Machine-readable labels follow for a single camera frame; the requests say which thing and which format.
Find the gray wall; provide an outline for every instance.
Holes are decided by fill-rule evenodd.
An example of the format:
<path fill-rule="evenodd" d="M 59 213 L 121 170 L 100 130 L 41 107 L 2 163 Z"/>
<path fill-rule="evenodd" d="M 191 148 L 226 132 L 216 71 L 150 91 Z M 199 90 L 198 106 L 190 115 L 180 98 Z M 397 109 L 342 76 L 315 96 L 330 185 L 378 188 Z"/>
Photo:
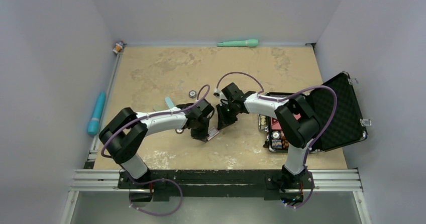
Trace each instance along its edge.
<path fill-rule="evenodd" d="M 367 141 L 344 149 L 375 223 L 424 223 L 426 0 L 342 0 L 316 46 L 324 79 L 356 87 Z"/>
<path fill-rule="evenodd" d="M 212 45 L 259 38 L 316 42 L 341 0 L 93 0 L 115 39 L 142 45 Z"/>
<path fill-rule="evenodd" d="M 113 64 L 92 0 L 0 0 L 0 223 L 59 223 Z"/>

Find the open case lid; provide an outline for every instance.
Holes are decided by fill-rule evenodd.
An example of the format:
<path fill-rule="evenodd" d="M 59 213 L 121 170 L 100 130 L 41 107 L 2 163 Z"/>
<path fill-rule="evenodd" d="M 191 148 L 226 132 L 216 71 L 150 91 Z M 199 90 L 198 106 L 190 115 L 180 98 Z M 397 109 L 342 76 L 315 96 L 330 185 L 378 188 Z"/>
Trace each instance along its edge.
<path fill-rule="evenodd" d="M 313 145 L 312 150 L 329 151 L 367 138 L 367 130 L 361 124 L 362 115 L 350 84 L 347 72 L 341 72 L 323 85 L 332 88 L 337 95 L 336 114 L 327 130 Z M 313 107 L 324 126 L 333 109 L 333 96 L 326 89 L 315 89 L 306 100 Z"/>

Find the electronic component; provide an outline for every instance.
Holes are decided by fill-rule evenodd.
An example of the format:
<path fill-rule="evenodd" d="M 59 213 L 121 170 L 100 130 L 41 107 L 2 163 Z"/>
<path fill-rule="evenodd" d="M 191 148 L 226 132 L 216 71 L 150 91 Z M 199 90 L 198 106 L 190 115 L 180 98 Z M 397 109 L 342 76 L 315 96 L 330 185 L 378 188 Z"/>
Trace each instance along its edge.
<path fill-rule="evenodd" d="M 190 98 L 196 98 L 197 97 L 197 91 L 191 90 L 191 91 L 189 91 L 188 95 L 189 95 Z"/>
<path fill-rule="evenodd" d="M 281 140 L 272 140 L 272 147 L 275 149 L 282 149 Z"/>
<path fill-rule="evenodd" d="M 208 137 L 207 137 L 207 141 L 210 141 L 211 139 L 213 139 L 216 135 L 218 135 L 220 132 L 216 127 L 211 128 L 208 131 Z"/>
<path fill-rule="evenodd" d="M 272 136 L 272 138 L 273 138 L 273 139 L 275 139 L 275 140 L 278 140 L 279 138 L 281 138 L 281 134 L 280 134 L 280 132 L 279 132 L 279 131 L 274 131 L 274 132 L 272 132 L 271 136 Z"/>

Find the mint green marker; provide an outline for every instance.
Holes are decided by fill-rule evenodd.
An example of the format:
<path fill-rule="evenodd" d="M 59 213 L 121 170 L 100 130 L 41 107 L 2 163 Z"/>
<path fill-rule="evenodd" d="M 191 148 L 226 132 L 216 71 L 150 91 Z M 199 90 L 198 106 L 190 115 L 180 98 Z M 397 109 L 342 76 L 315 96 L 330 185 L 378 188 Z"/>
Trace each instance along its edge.
<path fill-rule="evenodd" d="M 259 42 L 256 39 L 218 43 L 218 47 L 257 47 L 258 45 Z"/>

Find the case latch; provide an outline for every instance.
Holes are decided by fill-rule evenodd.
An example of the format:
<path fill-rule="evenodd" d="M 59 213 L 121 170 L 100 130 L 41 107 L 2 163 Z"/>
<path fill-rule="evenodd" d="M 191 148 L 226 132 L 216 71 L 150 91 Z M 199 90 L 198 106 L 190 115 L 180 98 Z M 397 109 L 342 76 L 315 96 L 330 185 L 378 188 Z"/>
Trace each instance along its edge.
<path fill-rule="evenodd" d="M 370 119 L 360 119 L 361 125 L 366 127 L 366 126 L 371 126 L 371 120 Z"/>
<path fill-rule="evenodd" d="M 355 84 L 359 83 L 358 79 L 356 79 L 356 78 L 348 78 L 348 82 L 349 82 L 350 85 L 355 85 Z"/>

